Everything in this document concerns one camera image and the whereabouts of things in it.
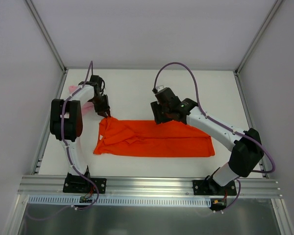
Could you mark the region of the orange t shirt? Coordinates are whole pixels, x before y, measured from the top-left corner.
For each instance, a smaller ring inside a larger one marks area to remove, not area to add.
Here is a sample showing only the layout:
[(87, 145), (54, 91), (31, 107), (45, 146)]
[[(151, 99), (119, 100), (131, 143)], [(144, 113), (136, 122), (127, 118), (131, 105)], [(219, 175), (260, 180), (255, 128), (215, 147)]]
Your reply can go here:
[(177, 121), (104, 118), (99, 123), (95, 155), (131, 157), (208, 158), (215, 155), (212, 138)]

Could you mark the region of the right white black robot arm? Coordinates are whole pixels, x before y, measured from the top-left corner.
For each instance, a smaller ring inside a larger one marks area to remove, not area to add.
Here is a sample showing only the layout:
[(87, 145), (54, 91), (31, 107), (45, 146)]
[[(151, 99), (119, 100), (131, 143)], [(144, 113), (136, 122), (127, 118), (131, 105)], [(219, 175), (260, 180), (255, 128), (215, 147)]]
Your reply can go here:
[(199, 186), (206, 194), (221, 194), (227, 184), (249, 176), (263, 158), (260, 136), (255, 129), (239, 133), (203, 113), (197, 102), (189, 98), (180, 100), (168, 87), (156, 87), (152, 91), (157, 100), (150, 105), (157, 124), (172, 120), (182, 122), (208, 134), (230, 151), (228, 162)]

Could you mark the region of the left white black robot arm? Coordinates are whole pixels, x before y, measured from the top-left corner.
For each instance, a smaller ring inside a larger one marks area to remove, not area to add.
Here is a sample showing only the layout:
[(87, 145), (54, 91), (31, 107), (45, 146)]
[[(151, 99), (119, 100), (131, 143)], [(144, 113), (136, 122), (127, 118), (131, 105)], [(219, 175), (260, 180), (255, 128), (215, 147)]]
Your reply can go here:
[(111, 116), (104, 88), (104, 80), (98, 75), (91, 75), (90, 80), (80, 82), (68, 98), (54, 99), (51, 102), (50, 133), (60, 141), (69, 165), (64, 193), (105, 193), (106, 179), (91, 177), (80, 143), (83, 105), (90, 102), (98, 116)]

